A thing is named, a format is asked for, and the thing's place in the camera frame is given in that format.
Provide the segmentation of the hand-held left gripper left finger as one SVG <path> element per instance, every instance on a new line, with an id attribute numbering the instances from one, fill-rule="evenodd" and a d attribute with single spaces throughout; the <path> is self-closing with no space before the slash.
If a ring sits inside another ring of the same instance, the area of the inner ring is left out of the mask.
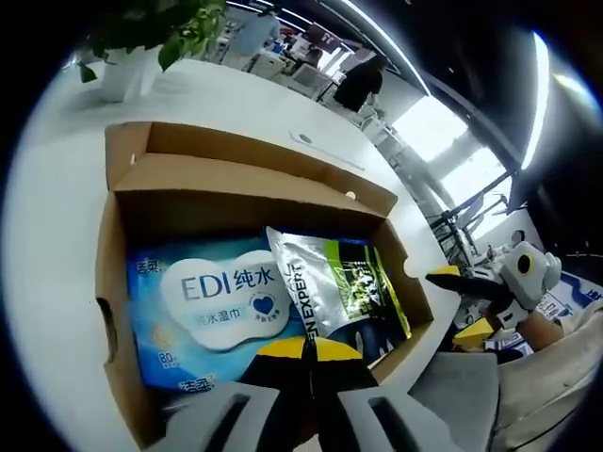
<path id="1" fill-rule="evenodd" d="M 317 433 L 305 339 L 258 350 L 238 381 L 194 396 L 174 414 L 164 451 L 292 451 Z"/>

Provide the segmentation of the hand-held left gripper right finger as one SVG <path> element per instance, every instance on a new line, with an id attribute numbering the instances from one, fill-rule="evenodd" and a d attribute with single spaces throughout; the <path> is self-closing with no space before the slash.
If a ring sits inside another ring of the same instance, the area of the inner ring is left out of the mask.
<path id="1" fill-rule="evenodd" d="M 458 451 L 446 423 L 404 392 L 381 386 L 345 344 L 314 342 L 312 395 L 324 451 Z"/>

